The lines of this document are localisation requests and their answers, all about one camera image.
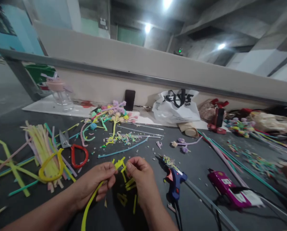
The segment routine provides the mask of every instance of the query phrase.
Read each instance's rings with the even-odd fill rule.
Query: plastic bag
[[[195,90],[170,90],[159,93],[152,111],[157,120],[170,124],[200,121],[200,115],[194,97]]]

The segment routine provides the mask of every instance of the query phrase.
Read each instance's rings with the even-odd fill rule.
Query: smartphone
[[[214,125],[217,128],[223,126],[224,113],[225,113],[225,109],[224,108],[216,108]]]
[[[124,101],[126,101],[127,104],[124,106],[124,109],[126,109],[127,111],[133,111],[134,100],[135,100],[135,91],[125,90]]]

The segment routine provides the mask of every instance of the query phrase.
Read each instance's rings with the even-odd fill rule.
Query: scissor blade
[[[60,143],[62,148],[70,147],[69,140],[65,137],[62,131],[59,130]]]

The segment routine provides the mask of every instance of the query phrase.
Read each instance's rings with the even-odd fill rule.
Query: blue wall
[[[11,5],[1,6],[17,36],[0,33],[0,48],[12,47],[16,51],[44,55],[36,30],[31,25],[26,12]]]
[[[0,33],[0,48],[10,49],[14,48],[16,51],[25,52],[22,43],[17,36]]]

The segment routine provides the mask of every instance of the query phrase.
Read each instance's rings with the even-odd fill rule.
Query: gray table
[[[20,126],[23,126],[25,120],[28,120],[30,124],[44,124],[48,123],[50,127],[55,126],[56,128],[69,128],[72,125],[78,123],[81,119],[78,117],[68,117],[60,115],[51,115],[43,113],[34,113],[34,112],[24,112],[22,110],[15,110],[12,113],[9,113],[0,118],[0,139],[5,141],[9,147],[10,152],[17,150],[24,142],[24,132]],[[125,124],[126,127],[135,128],[133,125]],[[112,130],[111,126],[107,125],[109,132]],[[73,135],[79,132],[81,125],[76,129],[71,130],[69,135]],[[176,160],[180,169],[184,171],[188,178],[197,185],[211,200],[215,200],[218,197],[218,194],[210,181],[207,178],[208,168],[214,170],[224,171],[229,176],[229,178],[238,185],[236,179],[227,169],[226,165],[221,161],[218,155],[213,149],[209,147],[207,143],[203,140],[196,145],[189,146],[191,152],[183,154],[180,152],[179,148],[172,148],[169,146],[171,141],[176,140],[177,138],[183,137],[185,140],[194,141],[195,139],[186,137],[180,133],[177,128],[163,127],[164,131],[159,132],[158,130],[138,127],[137,129],[152,133],[161,133],[165,137],[163,140],[163,147],[160,150],[155,142],[159,139],[150,138],[146,143],[142,144],[138,148],[134,148],[128,152],[117,154],[115,156],[106,157],[102,159],[97,159],[98,154],[108,154],[114,151],[124,149],[125,146],[121,143],[114,145],[109,145],[105,151],[99,147],[103,145],[103,139],[109,137],[108,133],[102,129],[94,131],[96,138],[90,142],[87,150],[89,153],[95,151],[94,155],[89,154],[90,161],[83,167],[79,176],[82,176],[93,166],[100,164],[105,161],[111,161],[113,158],[116,160],[121,159],[123,156],[128,159],[128,157],[133,156],[142,156],[151,164],[156,182],[162,196],[163,204],[166,206],[168,201],[166,199],[166,194],[169,190],[169,184],[164,183],[163,179],[166,177],[167,173],[162,167],[162,164],[159,161],[154,161],[154,152],[161,155],[165,154]],[[122,132],[127,132],[124,129],[118,129]],[[274,159],[277,160],[279,154],[275,153],[266,145],[262,144],[259,141],[253,139],[245,139],[242,137],[236,137],[234,134],[218,135],[204,130],[205,134],[209,137],[215,139],[219,144],[224,148],[227,147],[227,140],[230,139],[231,142],[235,143],[237,146],[241,146],[243,149],[247,148],[267,160]],[[78,138],[74,142],[74,138],[71,140],[71,143],[80,144],[80,139]],[[15,161],[21,162],[33,155],[29,147],[24,148],[17,156],[14,158]],[[70,150],[65,150],[63,155],[66,159],[69,159]],[[77,162],[80,162],[84,159],[84,155],[77,155]],[[0,145],[0,159],[6,159],[2,146]],[[38,172],[38,168],[35,166],[34,162],[31,162],[25,165],[25,168],[35,174]],[[34,181],[34,179],[21,174],[22,179],[25,184],[29,184]],[[281,201],[274,193],[272,193],[268,188],[266,188],[258,180],[254,179],[247,173],[241,175],[243,180],[254,190],[262,193],[270,200],[274,201],[276,204],[287,207],[287,204]],[[287,193],[287,184],[283,177],[279,177],[280,184],[276,182],[269,183],[273,184],[274,187],[277,187],[283,193]],[[54,193],[47,191],[47,187],[41,183],[38,183],[29,188],[31,193],[30,197],[25,197],[23,193],[18,193],[12,197],[8,197],[8,193],[19,188],[17,183],[14,183],[14,176],[8,174],[0,178],[0,208],[3,206],[8,206],[8,208],[0,214],[0,228],[4,225],[16,220],[17,218],[23,216],[27,212],[41,205],[45,201],[52,198],[54,195],[57,195],[62,191],[60,188],[56,188]],[[71,181],[64,181],[63,184],[65,187],[68,187],[71,184]],[[104,202],[100,202],[94,205],[90,209],[87,218],[87,230],[147,230],[147,224],[145,218],[140,211],[137,209],[136,215],[132,214],[133,210],[133,201],[134,193],[136,190],[131,190],[128,195],[128,203],[124,208],[120,202],[117,200],[117,192],[123,190],[123,180],[121,178],[117,179],[117,183],[107,195],[107,205],[108,208],[104,207]],[[181,198],[179,200],[182,224],[184,231],[186,230],[217,230],[217,222],[215,217],[215,211],[212,211],[209,206],[205,203],[199,201],[199,198],[185,185],[181,185]],[[242,212],[236,210],[230,210],[226,206],[220,205],[221,210],[231,219],[231,221],[237,226],[239,230],[287,230],[287,218],[283,215],[277,215],[279,212],[275,212],[275,209],[269,207],[266,208],[248,208],[244,209]],[[172,219],[176,222],[176,218],[173,212],[168,210]],[[65,230],[79,230],[81,226],[81,221],[83,217],[83,211],[78,213],[70,222],[64,227]]]

